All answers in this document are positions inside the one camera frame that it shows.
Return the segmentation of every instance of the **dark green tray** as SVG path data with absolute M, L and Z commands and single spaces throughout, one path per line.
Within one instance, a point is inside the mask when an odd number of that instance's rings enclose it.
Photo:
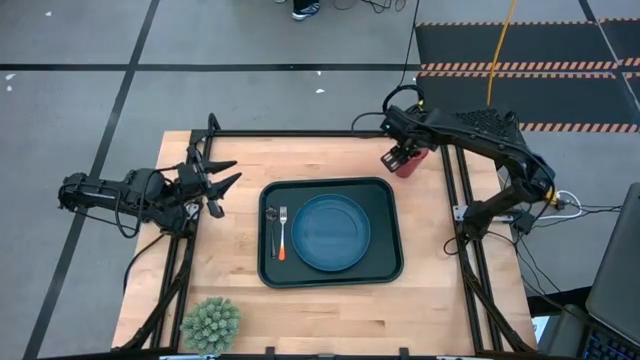
M 298 257 L 291 242 L 291 224 L 298 210 L 322 194 L 343 195 L 358 203 L 369 217 L 371 242 L 362 259 L 338 272 L 324 272 Z M 280 181 L 267 185 L 259 198 L 258 275 L 273 288 L 384 283 L 402 273 L 404 258 L 391 186 L 380 178 L 342 178 Z M 269 206 L 287 206 L 285 224 L 286 260 L 271 257 L 271 232 L 265 217 Z M 280 222 L 273 227 L 276 247 L 280 244 Z

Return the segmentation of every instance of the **green succulent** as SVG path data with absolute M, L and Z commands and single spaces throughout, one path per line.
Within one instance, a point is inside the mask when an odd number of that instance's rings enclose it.
M 239 323 L 240 310 L 229 299 L 216 297 L 197 304 L 185 315 L 180 330 L 189 350 L 220 356 L 231 350 Z

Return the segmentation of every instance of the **white cable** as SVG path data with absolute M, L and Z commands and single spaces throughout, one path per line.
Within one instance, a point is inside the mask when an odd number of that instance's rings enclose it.
M 573 200 L 576 201 L 576 205 L 578 206 L 578 213 L 577 214 L 573 214 L 573 215 L 549 215 L 549 216 L 542 216 L 540 219 L 538 220 L 551 220 L 551 219 L 575 219 L 577 217 L 579 217 L 580 215 L 582 215 L 582 204 L 580 204 L 580 200 L 578 200 L 578 197 L 573 195 L 570 191 L 567 190 L 558 190 L 556 192 L 556 197 L 560 194 L 567 194 L 569 196 L 571 196 L 573 198 Z

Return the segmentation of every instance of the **blue plate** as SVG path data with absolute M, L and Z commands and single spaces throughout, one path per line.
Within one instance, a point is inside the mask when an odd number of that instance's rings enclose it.
M 298 210 L 291 226 L 293 247 L 310 266 L 341 271 L 355 265 L 371 241 L 369 218 L 342 195 L 319 195 Z

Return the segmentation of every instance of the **sneaker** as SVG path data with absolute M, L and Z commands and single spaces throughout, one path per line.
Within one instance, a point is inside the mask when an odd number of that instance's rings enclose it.
M 293 13 L 291 13 L 291 17 L 298 21 L 302 21 L 310 16 L 317 14 L 318 11 L 320 11 L 320 3 L 315 2 L 304 9 L 300 9 L 300 10 L 294 9 Z

